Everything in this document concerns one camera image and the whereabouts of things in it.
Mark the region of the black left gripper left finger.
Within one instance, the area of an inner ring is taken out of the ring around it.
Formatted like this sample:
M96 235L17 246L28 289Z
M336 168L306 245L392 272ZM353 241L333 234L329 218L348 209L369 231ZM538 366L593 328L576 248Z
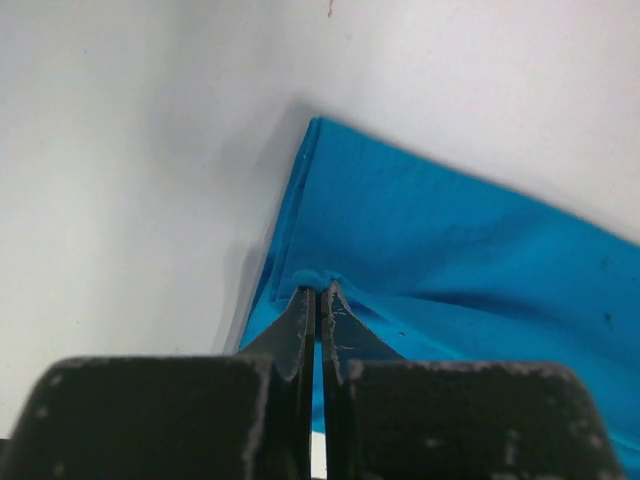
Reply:
M316 294L224 356L76 357L38 380L5 479L307 479Z

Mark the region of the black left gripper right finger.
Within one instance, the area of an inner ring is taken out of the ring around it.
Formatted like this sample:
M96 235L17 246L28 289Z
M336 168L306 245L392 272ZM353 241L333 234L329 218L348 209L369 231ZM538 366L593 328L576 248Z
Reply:
M570 369L410 361L332 284L319 301L332 479L621 479L602 418Z

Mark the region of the blue t shirt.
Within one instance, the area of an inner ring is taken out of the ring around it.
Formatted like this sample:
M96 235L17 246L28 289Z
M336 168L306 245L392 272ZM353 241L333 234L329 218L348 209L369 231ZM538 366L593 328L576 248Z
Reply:
M572 368L639 463L639 249L544 203L326 118L298 150L243 341L337 281L416 360Z

